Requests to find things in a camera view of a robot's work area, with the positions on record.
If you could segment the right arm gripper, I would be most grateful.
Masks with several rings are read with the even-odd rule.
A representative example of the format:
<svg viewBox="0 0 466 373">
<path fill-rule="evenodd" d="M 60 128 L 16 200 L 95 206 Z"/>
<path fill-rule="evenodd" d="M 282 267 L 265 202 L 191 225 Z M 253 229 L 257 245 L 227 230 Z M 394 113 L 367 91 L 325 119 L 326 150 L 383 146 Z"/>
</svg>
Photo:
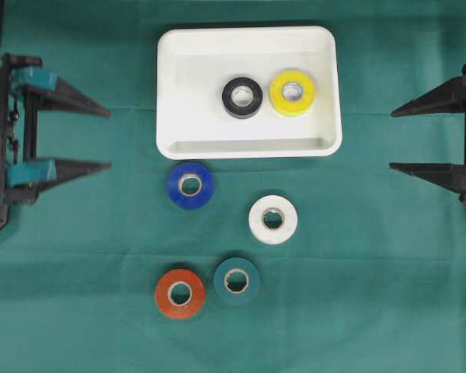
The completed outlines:
<svg viewBox="0 0 466 373">
<path fill-rule="evenodd" d="M 391 115 L 404 117 L 464 112 L 464 164 L 392 162 L 389 167 L 452 192 L 461 193 L 460 201 L 466 206 L 466 64 L 462 68 L 462 73 L 462 77 L 446 81 L 419 98 L 395 109 Z"/>
</svg>

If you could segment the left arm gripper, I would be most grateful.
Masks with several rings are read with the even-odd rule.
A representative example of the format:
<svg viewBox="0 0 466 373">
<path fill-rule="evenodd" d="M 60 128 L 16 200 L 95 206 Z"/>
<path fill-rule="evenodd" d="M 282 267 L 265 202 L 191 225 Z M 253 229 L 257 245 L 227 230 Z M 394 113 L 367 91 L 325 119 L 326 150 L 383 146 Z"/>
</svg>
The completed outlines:
<svg viewBox="0 0 466 373">
<path fill-rule="evenodd" d="M 48 189 L 109 169 L 110 162 L 37 159 L 37 111 L 67 111 L 109 117 L 39 57 L 4 54 L 0 66 L 0 205 L 37 198 Z"/>
</svg>

